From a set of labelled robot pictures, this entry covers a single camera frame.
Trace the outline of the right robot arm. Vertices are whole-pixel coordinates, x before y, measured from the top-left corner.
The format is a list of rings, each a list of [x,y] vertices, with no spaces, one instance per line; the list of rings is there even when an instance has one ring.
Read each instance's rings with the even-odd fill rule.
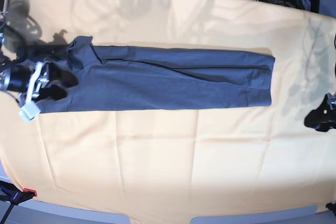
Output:
[[[45,99],[61,100],[78,78],[59,66],[66,45],[27,42],[8,20],[10,0],[1,0],[1,92],[19,106]]]

